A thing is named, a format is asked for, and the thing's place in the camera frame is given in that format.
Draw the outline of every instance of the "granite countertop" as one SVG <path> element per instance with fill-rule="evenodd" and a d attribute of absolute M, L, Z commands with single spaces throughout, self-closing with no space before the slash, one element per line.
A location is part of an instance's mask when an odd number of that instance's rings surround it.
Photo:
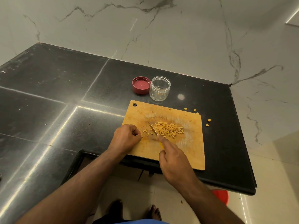
<path fill-rule="evenodd" d="M 203 136 L 205 183 L 249 195 L 256 183 L 227 84 L 37 43 L 0 68 L 0 217 L 13 223 L 59 187 L 76 154 L 105 151 L 131 100 L 212 119 Z M 171 81 L 163 102 L 134 94 L 132 79 Z M 131 157 L 127 165 L 159 163 Z"/>

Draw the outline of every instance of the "person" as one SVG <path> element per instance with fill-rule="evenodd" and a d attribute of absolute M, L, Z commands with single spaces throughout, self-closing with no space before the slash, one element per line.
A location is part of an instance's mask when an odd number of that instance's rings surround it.
<path fill-rule="evenodd" d="M 165 179 L 183 196 L 201 224 L 243 223 L 198 180 L 182 150 L 160 135 L 158 139 L 164 148 L 159 154 L 159 161 Z M 136 126 L 123 125 L 117 128 L 105 152 L 34 206 L 17 223 L 85 223 L 96 206 L 105 180 L 140 140 L 141 133 Z M 110 217 L 118 217 L 114 221 L 125 222 L 122 219 L 121 200 L 112 204 L 109 214 Z M 115 223 L 107 218 L 109 214 L 94 223 Z M 154 205 L 149 218 L 128 223 L 165 223 L 161 221 L 160 211 Z"/>

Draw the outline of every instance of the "bare foot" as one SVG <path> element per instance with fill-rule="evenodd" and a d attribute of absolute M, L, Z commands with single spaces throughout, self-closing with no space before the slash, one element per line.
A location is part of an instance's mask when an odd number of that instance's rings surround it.
<path fill-rule="evenodd" d="M 123 203 L 122 203 L 122 201 L 120 199 L 114 201 L 111 204 L 108 213 L 115 218 L 123 219 Z"/>
<path fill-rule="evenodd" d="M 155 219 L 155 220 L 158 220 L 158 221 L 162 221 L 162 217 L 161 217 L 161 213 L 160 213 L 159 208 L 156 208 L 155 205 L 152 205 L 152 207 L 150 209 L 150 212 L 148 214 L 148 218 L 149 219 Z"/>

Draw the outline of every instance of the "glass jar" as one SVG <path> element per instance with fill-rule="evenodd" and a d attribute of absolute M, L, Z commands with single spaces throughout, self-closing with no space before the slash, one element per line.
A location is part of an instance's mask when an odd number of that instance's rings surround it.
<path fill-rule="evenodd" d="M 170 81 L 163 77 L 157 76 L 152 79 L 150 84 L 150 97 L 154 101 L 163 101 L 167 98 L 170 91 Z"/>

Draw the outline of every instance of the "cutting board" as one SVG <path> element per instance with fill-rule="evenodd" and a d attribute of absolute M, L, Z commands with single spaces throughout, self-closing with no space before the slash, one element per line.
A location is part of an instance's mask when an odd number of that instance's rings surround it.
<path fill-rule="evenodd" d="M 163 148 L 155 134 L 150 133 L 149 122 L 174 123 L 183 127 L 185 134 L 177 134 L 175 138 L 166 137 L 176 144 L 187 156 L 193 169 L 204 170 L 204 140 L 202 135 L 202 118 L 199 114 L 152 105 L 140 101 L 131 101 L 123 124 L 134 124 L 142 133 L 141 141 L 133 148 L 129 155 L 159 160 L 159 153 Z"/>

